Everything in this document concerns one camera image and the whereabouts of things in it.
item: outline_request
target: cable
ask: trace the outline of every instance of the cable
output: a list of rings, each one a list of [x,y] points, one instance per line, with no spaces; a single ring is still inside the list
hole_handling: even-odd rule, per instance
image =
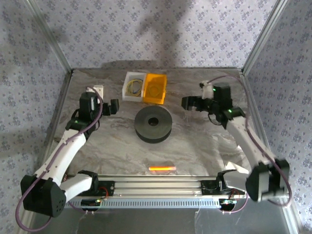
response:
[[[103,189],[103,190],[106,191],[105,197],[101,197],[99,200],[102,200],[102,199],[104,200],[104,199],[106,199],[106,198],[109,197],[108,190],[107,190],[105,187],[99,187],[98,189],[99,189],[99,190]],[[68,202],[68,204],[69,204],[74,210],[76,210],[76,211],[78,211],[78,212],[80,212],[80,213],[84,213],[84,214],[86,214],[86,215],[88,214],[88,210],[84,211],[83,209],[74,206],[70,201]],[[97,214],[108,214],[109,212],[107,212],[107,211],[95,211],[95,212],[92,211],[91,213],[94,215],[94,213],[97,213]]]
[[[236,199],[236,201],[239,201],[240,200],[240,194],[239,194],[239,191],[237,189],[235,189],[235,188],[232,188],[231,195],[229,196],[229,199],[234,194],[234,192],[237,192],[238,199]]]
[[[207,190],[207,191],[213,191],[213,190],[215,190],[217,187],[215,187],[215,188],[213,188],[213,189],[208,189],[207,187],[205,187],[205,186],[202,186],[202,187],[200,187],[201,189],[204,189],[204,190]]]
[[[138,83],[139,84],[139,89],[136,90],[136,91],[134,91],[134,87],[133,87],[134,83]],[[133,79],[133,80],[128,82],[126,90],[127,90],[127,93],[129,95],[135,96],[135,97],[139,97],[139,96],[141,96],[142,87],[143,87],[143,80],[141,80],[141,79]]]
[[[221,126],[222,125],[222,123],[219,123],[219,122],[213,122],[212,120],[211,120],[211,118],[210,118],[210,116],[211,116],[212,114],[208,114],[208,119],[210,120],[210,122],[212,123],[212,124],[214,124],[214,125],[216,125],[216,126]]]
[[[34,183],[32,183],[29,186],[29,188],[25,191],[25,193],[21,196],[21,198],[20,198],[20,200],[19,200],[19,202],[18,202],[18,204],[16,206],[16,209],[15,209],[15,220],[16,220],[18,226],[20,228],[22,228],[24,231],[27,231],[27,232],[38,232],[38,231],[41,231],[44,228],[46,228],[48,226],[48,224],[50,223],[50,221],[51,221],[51,217],[49,217],[48,221],[42,227],[37,228],[37,229],[31,229],[31,228],[28,228],[28,227],[26,227],[26,226],[24,226],[22,224],[22,222],[20,220],[20,215],[19,215],[20,207],[21,207],[23,201],[25,200],[25,198],[27,197],[27,195],[34,188],[34,186],[40,181],[40,179],[42,179],[42,177],[49,171],[49,169],[51,168],[53,162],[55,161],[55,159],[59,155],[60,151],[64,148],[64,146],[67,145],[67,143],[70,142],[71,140],[73,140],[74,138],[78,137],[79,135],[85,133],[90,128],[92,128],[99,121],[99,119],[101,118],[102,111],[103,111],[103,100],[102,100],[101,96],[99,95],[99,93],[96,91],[96,89],[91,88],[91,87],[87,87],[87,88],[92,89],[95,92],[95,94],[97,95],[97,97],[98,97],[98,99],[100,101],[100,107],[99,107],[98,115],[97,115],[97,117],[93,120],[93,122],[88,127],[86,127],[85,129],[79,131],[77,134],[73,135],[72,137],[68,138],[63,144],[60,145],[60,147],[56,150],[55,154],[53,155],[51,161],[49,162],[49,164],[45,168],[45,171],[42,172],[42,174],[38,176],[38,178],[34,181]]]
[[[245,199],[246,199],[246,200],[245,200],[244,204],[243,204],[242,207],[239,208],[238,210],[236,210],[236,211],[221,211],[221,212],[222,212],[223,214],[224,214],[224,213],[232,214],[232,213],[240,212],[240,211],[243,210],[243,209],[245,208],[245,206],[247,205],[247,202],[248,202],[248,193],[246,193],[246,198],[245,198]]]
[[[217,79],[220,79],[220,78],[234,78],[236,79],[239,84],[243,87],[244,89],[244,92],[245,92],[245,95],[246,95],[246,100],[247,100],[247,107],[248,107],[248,111],[250,109],[250,101],[249,101],[249,98],[248,98],[248,92],[247,92],[247,89],[246,87],[244,86],[243,82],[237,78],[237,77],[231,77],[231,76],[220,76],[220,77],[216,77],[210,81],[207,82],[207,84],[217,80]],[[255,138],[253,137],[252,133],[250,132],[249,130],[249,125],[248,125],[248,117],[249,117],[249,113],[248,115],[246,114],[246,119],[245,119],[245,128],[246,128],[246,131],[250,137],[250,139],[252,140],[252,142],[256,145],[256,147],[258,148],[258,150],[262,153],[262,155],[264,157],[266,157],[270,163],[275,167],[275,169],[278,171],[278,173],[282,176],[283,180],[285,181],[285,184],[286,184],[286,187],[288,189],[288,192],[289,192],[289,197],[288,197],[288,200],[284,203],[284,204],[280,204],[280,203],[277,203],[277,202],[274,202],[274,201],[271,201],[269,200],[269,202],[271,202],[272,204],[274,205],[277,205],[277,206],[282,206],[282,207],[288,207],[291,202],[292,202],[292,197],[293,197],[293,192],[292,192],[292,189],[291,189],[291,186],[285,176],[285,174],[283,173],[283,171],[279,168],[279,166],[276,164],[276,162],[265,152],[265,150],[259,145],[259,143],[255,140]]]

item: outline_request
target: black tape roll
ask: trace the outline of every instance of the black tape roll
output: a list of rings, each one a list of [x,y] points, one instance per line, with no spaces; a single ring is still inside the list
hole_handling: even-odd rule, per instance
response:
[[[135,118],[138,137],[147,143],[159,143],[171,133],[170,113],[160,106],[148,106],[140,110]]]

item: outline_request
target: orange marker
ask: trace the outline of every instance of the orange marker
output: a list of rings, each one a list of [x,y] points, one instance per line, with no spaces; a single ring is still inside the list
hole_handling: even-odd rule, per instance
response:
[[[150,171],[175,171],[176,167],[149,167]]]

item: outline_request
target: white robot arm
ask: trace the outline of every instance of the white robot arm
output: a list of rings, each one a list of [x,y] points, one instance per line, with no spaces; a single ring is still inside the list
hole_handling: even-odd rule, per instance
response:
[[[95,124],[101,116],[113,115],[119,110],[118,99],[112,99],[109,105],[103,103],[102,98],[103,86],[87,89],[81,95],[79,109],[67,123],[66,131],[51,156],[33,176],[24,176],[20,186],[26,210],[57,217],[70,199],[84,191],[96,191],[96,173],[80,171],[68,181],[62,183],[62,179],[76,153],[97,130]]]
[[[246,191],[257,202],[285,195],[291,190],[288,183],[289,164],[280,160],[261,142],[251,128],[246,128],[245,113],[239,107],[233,107],[231,89],[227,83],[203,81],[199,85],[202,96],[189,96],[182,99],[185,110],[206,111],[215,115],[216,121],[236,140],[245,153],[252,172],[239,173],[227,170],[219,173],[222,187],[237,188]]]

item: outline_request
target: wall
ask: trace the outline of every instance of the wall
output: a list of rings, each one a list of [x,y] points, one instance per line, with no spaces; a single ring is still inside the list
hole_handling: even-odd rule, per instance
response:
[[[290,183],[312,230],[312,2],[290,0],[248,74],[272,151],[291,165]]]
[[[276,0],[38,0],[72,67],[242,67]]]
[[[20,180],[44,153],[65,72],[23,0],[0,9],[0,233],[12,233]]]

